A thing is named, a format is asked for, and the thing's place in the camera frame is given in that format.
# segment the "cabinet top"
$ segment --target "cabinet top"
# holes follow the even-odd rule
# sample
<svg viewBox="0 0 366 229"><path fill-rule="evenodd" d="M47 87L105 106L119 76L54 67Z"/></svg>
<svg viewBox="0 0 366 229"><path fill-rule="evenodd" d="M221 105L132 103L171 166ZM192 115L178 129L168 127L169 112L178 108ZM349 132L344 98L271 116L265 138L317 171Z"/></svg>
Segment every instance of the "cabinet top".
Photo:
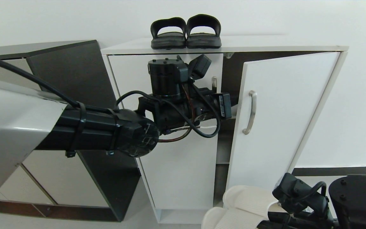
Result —
<svg viewBox="0 0 366 229"><path fill-rule="evenodd" d="M326 40L291 35L221 36L217 49L151 49L152 38L140 38L101 50L105 55L168 54L168 53L221 53L221 52L277 52L277 51L347 51L348 46Z"/></svg>

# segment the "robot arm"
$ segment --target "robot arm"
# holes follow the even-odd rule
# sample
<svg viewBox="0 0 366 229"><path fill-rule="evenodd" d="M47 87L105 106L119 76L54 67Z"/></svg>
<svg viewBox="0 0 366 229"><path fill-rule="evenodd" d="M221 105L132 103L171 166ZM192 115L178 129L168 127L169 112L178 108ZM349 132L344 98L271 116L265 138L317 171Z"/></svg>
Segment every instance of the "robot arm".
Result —
<svg viewBox="0 0 366 229"><path fill-rule="evenodd" d="M153 94L132 91L120 97L115 107L131 94L141 94L138 110L104 109L79 103L52 85L0 60L0 67L32 80L52 93L36 91L0 81L0 186L34 149L115 151L130 157L148 154L158 142L183 139L191 130L203 137L219 131L221 119L231 117L230 97L194 81L206 73L211 61L204 55L190 64L180 58L150 61ZM154 120L145 117L151 111ZM198 129L201 121L217 119L217 129L207 135ZM178 130L177 139L161 140Z"/></svg>

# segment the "open cabinet door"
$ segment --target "open cabinet door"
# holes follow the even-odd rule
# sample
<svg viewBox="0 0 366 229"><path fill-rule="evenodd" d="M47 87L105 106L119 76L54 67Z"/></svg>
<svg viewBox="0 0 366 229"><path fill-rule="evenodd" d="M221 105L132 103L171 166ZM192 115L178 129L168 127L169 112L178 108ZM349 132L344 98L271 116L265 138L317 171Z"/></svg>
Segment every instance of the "open cabinet door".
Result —
<svg viewBox="0 0 366 229"><path fill-rule="evenodd" d="M244 63L227 189L273 190L287 171L339 52Z"/></svg>

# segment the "silver handle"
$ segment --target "silver handle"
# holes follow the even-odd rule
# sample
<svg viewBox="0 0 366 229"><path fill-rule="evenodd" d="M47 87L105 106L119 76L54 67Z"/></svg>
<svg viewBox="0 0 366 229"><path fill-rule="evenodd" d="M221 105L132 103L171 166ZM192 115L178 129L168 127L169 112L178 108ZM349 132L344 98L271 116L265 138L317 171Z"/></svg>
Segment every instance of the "silver handle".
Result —
<svg viewBox="0 0 366 229"><path fill-rule="evenodd" d="M217 77L213 76L211 78L211 87L212 87L212 91L214 93L217 93Z"/></svg>
<svg viewBox="0 0 366 229"><path fill-rule="evenodd" d="M249 116L247 128L242 130L245 135L251 132L252 125L254 124L255 114L257 112L257 93L252 90L249 92L249 96L251 97L251 115Z"/></svg>

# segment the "sandal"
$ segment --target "sandal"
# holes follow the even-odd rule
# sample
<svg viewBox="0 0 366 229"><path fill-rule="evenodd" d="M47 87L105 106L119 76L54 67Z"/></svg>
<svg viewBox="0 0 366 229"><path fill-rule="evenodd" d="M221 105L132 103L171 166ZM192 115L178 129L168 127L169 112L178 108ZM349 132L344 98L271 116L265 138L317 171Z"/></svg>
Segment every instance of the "sandal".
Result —
<svg viewBox="0 0 366 229"><path fill-rule="evenodd" d="M190 34L190 31L194 27L198 26L207 26L213 28L215 34L211 33L193 33ZM198 14L196 16L191 17L187 21L187 48L220 48L221 47L221 24L220 22L213 16L207 14Z"/></svg>
<svg viewBox="0 0 366 229"><path fill-rule="evenodd" d="M182 29L182 32L164 32L158 34L161 28L176 26ZM172 17L154 21L151 25L152 49L172 49L186 47L186 22L181 17Z"/></svg>

